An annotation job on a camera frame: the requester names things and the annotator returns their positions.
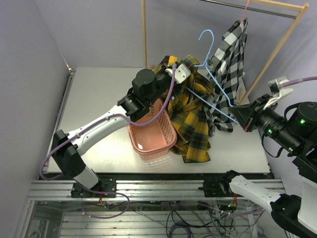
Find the white table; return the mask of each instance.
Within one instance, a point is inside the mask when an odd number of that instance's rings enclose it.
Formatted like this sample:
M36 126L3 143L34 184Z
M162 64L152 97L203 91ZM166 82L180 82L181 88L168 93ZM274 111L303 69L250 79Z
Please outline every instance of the white table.
M128 89L140 68L77 68L68 95L60 129L66 133L104 114ZM265 152L258 131L245 133L239 125L232 133L216 130L209 138L211 161L185 164L180 155L143 161L133 150L126 128L122 128L94 145L83 160L96 173L269 173ZM48 172L60 169L51 159Z

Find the metal rod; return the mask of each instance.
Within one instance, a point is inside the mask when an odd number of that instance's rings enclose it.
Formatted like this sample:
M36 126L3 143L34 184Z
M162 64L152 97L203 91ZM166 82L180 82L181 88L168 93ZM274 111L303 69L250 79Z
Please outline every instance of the metal rod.
M206 1L206 2L215 3L215 4L219 4L219 5L224 5L224 6L231 6L231 7L235 7L235 8L239 8L239 9L245 9L246 8L245 6L236 5L236 4L232 4L232 3L221 2L221 1L214 1L214 0L200 0L200 1ZM270 15L275 15L275 16L281 16L281 17L296 19L296 16L294 16L294 15L283 14L283 13L279 13L279 12L275 12L275 11L267 11L267 10L253 8L253 7L248 7L247 10L260 12L260 13L265 13L265 14L270 14Z

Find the wooden clothes rack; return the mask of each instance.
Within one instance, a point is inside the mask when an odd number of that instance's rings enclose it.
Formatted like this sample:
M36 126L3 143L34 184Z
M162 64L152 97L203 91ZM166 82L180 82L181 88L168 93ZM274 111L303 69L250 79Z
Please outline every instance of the wooden clothes rack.
M145 8L145 1L146 0L141 0L141 6L142 6L142 20L143 20L143 52L144 52L144 67L147 68L147 33L146 33L146 8ZM230 6L230 7L235 7L235 8L240 8L244 9L245 6L242 5L237 5L237 4L232 4L228 2L221 2L221 1L216 1L216 0L200 0L200 1L205 1L205 2L210 2L214 4L219 4L219 5L224 5L224 6ZM255 88L256 84L259 82L269 65L272 63L273 59L277 55L277 53L280 51L280 49L283 47L284 43L288 39L288 37L291 35L297 24L300 22L300 20L303 18L305 12L309 8L309 4L305 3L304 5L295 5L295 4L290 4L290 3L284 3L284 2L279 2L279 1L272 1L272 0L251 0L250 2L253 3L258 3L261 5L266 5L266 6L271 6L271 7L276 7L276 8L281 8L281 9L287 9L287 10L292 10L296 11L296 15L289 15L289 14L284 14L284 13L279 13L275 11L268 11L268 10L263 10L263 9L258 9L258 8L252 8L248 7L247 10L249 11L255 11L255 12L260 12L264 14L270 14L270 15L276 15L280 17L287 17L287 18L292 18L294 19L291 25L288 27L286 30L285 34L281 38L281 40L278 42L278 44L275 46L274 50L272 51L271 55L268 57L267 61L264 64L264 67L260 71L260 73L257 75L255 80L253 81L251 87L248 89L248 91L244 94L244 96L239 98L239 104L243 103L245 99L249 96L249 94L252 92L252 90Z

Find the plaid shirt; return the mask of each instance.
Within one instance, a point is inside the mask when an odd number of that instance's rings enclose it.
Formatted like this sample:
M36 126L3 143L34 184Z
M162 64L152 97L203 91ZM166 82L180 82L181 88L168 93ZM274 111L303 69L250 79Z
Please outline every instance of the plaid shirt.
M174 56L165 56L162 62L153 69L157 73L165 63L171 65L174 62L184 63L191 71L191 75L181 84L174 86L171 99L168 104L168 115L177 131L177 142L171 149L173 153L182 155L185 163L207 162L210 157L207 151L210 149L208 142L208 123L203 102L194 98L186 89L192 89L205 100L212 93L212 84L202 75L197 73L194 65L199 62L191 55L184 60Z
M220 47L208 61L211 73L228 95L232 105L236 98L239 80L242 80L244 48L247 41L247 26L247 19L245 19L241 25L239 21L236 21L222 36L223 41L220 44ZM218 86L214 86L214 91L208 97L208 102L225 114L230 115L228 110L229 102ZM233 122L230 119L209 106L205 105L204 110L210 127L210 136L213 136L215 126L222 131L233 131Z

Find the orange wire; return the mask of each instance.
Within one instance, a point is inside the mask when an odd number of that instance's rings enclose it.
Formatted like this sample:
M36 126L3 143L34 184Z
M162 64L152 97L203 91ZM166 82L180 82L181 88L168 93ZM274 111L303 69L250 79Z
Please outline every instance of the orange wire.
M246 5L246 8L245 8L244 11L243 11L240 24L242 24L242 21L243 21L243 19L244 19L244 15L246 14L246 11L247 11L247 8L248 8L249 3L250 3L250 0L248 0L247 5Z

